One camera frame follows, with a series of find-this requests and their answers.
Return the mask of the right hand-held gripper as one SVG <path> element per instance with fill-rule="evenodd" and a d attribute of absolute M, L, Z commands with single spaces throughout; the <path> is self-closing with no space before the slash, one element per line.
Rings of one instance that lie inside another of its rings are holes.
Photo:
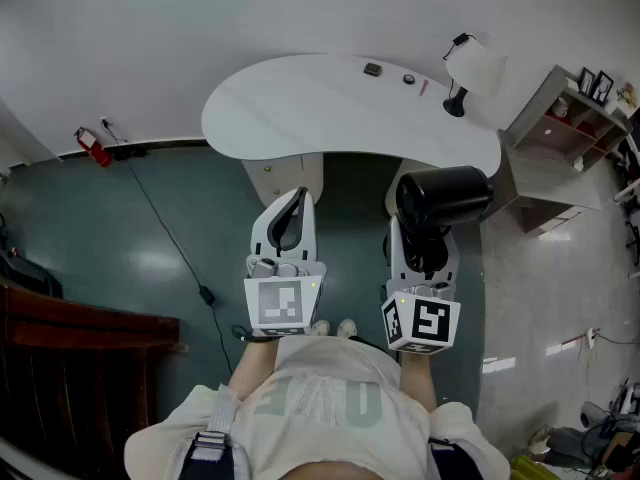
<path fill-rule="evenodd" d="M 418 285 L 406 261 L 403 226 L 392 216 L 387 259 L 390 279 L 380 287 L 381 314 L 388 348 L 432 355 L 454 345 L 461 305 L 454 300 L 460 255 L 452 232 L 444 236 L 447 261 L 433 285 Z"/>

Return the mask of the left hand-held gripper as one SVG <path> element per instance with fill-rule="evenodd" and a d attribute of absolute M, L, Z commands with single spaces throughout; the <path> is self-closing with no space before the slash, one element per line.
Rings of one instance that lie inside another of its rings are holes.
<path fill-rule="evenodd" d="M 316 261 L 315 206 L 305 187 L 277 197 L 256 219 L 251 252 L 244 280 L 251 337 L 309 334 L 327 268 Z"/>

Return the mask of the person's left forearm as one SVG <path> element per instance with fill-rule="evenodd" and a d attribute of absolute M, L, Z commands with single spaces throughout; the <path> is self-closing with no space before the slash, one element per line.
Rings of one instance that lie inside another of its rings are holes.
<path fill-rule="evenodd" d="M 249 342 L 235 368 L 228 387 L 238 400 L 251 396 L 275 371 L 279 339 Z"/>

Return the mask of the person's right forearm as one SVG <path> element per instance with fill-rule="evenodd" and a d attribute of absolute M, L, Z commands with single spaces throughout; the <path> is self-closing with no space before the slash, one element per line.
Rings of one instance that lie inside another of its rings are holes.
<path fill-rule="evenodd" d="M 430 356 L 418 353 L 400 354 L 400 390 L 431 413 L 437 409 Z"/>

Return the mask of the grey wooden cabinet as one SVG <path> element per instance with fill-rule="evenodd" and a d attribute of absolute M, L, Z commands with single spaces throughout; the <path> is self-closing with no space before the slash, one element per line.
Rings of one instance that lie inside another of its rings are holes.
<path fill-rule="evenodd" d="M 540 236 L 587 211 L 599 211 L 601 200 L 593 176 L 580 173 L 552 151 L 518 150 L 508 134 L 498 132 L 501 163 L 492 176 L 493 202 L 489 217 L 508 212 L 523 233 Z"/>

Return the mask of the person's cream printed shirt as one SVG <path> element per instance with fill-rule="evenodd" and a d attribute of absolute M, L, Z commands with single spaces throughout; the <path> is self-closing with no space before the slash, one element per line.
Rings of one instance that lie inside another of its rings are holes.
<path fill-rule="evenodd" d="M 279 339 L 275 371 L 240 401 L 198 385 L 126 442 L 131 480 L 509 480 L 459 402 L 400 390 L 400 358 L 356 338 Z"/>

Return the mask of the white shade table lamp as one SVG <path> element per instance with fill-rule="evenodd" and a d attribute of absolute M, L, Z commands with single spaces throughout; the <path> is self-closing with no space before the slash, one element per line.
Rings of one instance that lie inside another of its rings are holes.
<path fill-rule="evenodd" d="M 443 108 L 454 117 L 465 115 L 464 100 L 471 92 L 483 97 L 495 96 L 504 76 L 507 61 L 505 47 L 493 36 L 462 33 L 452 41 L 451 49 L 443 57 L 451 86 L 458 91 L 449 95 Z"/>

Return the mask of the red fire extinguisher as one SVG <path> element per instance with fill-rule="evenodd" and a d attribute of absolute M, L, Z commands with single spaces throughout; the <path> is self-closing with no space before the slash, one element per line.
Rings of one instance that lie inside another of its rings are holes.
<path fill-rule="evenodd" d="M 100 143 L 97 135 L 85 127 L 79 127 L 74 136 L 80 147 L 86 151 L 96 163 L 107 168 L 112 162 L 112 155 Z"/>

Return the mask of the grey wooden shelf unit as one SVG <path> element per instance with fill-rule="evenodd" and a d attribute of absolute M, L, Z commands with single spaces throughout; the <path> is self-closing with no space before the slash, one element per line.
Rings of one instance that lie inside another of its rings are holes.
<path fill-rule="evenodd" d="M 569 107 L 565 118 L 551 107 L 558 97 Z M 619 109 L 611 112 L 583 95 L 578 79 L 556 66 L 507 129 L 508 144 L 518 150 L 546 149 L 585 170 L 598 163 L 631 135 L 632 124 Z"/>

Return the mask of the dark brown wooden furniture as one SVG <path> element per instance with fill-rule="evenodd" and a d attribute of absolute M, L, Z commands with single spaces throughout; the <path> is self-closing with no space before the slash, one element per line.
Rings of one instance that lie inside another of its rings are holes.
<path fill-rule="evenodd" d="M 0 283 L 0 437 L 83 480 L 126 480 L 124 446 L 156 420 L 178 319 Z"/>

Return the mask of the black bag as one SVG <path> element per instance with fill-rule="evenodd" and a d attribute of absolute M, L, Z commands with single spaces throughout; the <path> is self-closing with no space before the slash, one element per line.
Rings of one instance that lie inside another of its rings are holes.
<path fill-rule="evenodd" d="M 0 277 L 41 295 L 63 298 L 60 282 L 44 267 L 19 256 L 15 250 L 0 250 Z"/>

